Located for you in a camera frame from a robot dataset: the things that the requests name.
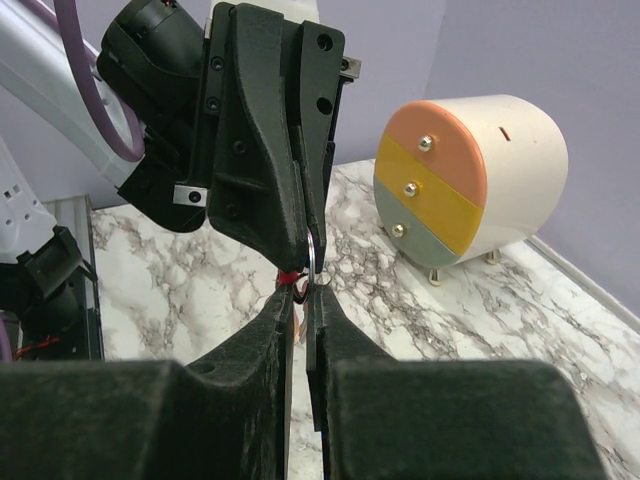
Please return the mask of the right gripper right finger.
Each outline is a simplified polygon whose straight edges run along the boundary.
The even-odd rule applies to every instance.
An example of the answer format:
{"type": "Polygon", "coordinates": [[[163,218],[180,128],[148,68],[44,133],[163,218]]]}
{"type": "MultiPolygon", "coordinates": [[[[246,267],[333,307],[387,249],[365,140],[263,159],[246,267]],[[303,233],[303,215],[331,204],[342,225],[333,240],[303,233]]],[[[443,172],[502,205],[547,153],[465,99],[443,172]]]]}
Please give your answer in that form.
{"type": "Polygon", "coordinates": [[[327,285],[306,303],[306,369],[328,479],[602,479],[573,389],[539,360],[400,361],[327,285]]]}

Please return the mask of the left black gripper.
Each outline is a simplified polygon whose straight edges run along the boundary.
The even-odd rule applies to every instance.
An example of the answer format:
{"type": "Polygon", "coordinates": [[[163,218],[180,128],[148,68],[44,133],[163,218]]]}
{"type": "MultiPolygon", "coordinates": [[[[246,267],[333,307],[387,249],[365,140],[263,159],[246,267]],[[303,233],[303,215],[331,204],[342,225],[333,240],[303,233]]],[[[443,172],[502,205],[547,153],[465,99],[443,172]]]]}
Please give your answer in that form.
{"type": "Polygon", "coordinates": [[[211,9],[201,39],[177,228],[210,222],[284,272],[325,254],[325,202],[342,88],[342,31],[251,4],[211,9]]]}

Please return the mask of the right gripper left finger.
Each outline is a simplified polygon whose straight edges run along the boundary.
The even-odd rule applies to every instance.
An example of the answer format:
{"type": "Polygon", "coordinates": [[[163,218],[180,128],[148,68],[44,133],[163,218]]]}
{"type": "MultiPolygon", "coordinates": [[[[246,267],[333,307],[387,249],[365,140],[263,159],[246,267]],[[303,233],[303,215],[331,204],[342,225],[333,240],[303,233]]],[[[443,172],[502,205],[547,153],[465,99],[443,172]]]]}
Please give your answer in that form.
{"type": "Polygon", "coordinates": [[[1,368],[5,479],[283,479],[293,293],[196,361],[1,368]]]}

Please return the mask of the pink keyring tag with ring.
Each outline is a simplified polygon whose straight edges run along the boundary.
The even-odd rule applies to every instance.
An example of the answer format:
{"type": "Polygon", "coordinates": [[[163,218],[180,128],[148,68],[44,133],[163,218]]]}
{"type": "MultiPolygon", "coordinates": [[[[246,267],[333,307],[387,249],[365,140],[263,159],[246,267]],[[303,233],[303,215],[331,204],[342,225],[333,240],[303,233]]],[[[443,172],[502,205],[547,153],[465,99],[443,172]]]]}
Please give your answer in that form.
{"type": "Polygon", "coordinates": [[[307,229],[307,258],[300,271],[283,272],[276,275],[275,286],[289,286],[293,289],[293,320],[294,320],[294,341],[297,344],[304,344],[309,321],[307,319],[309,302],[314,287],[317,284],[316,260],[317,253],[310,229],[307,229]]]}

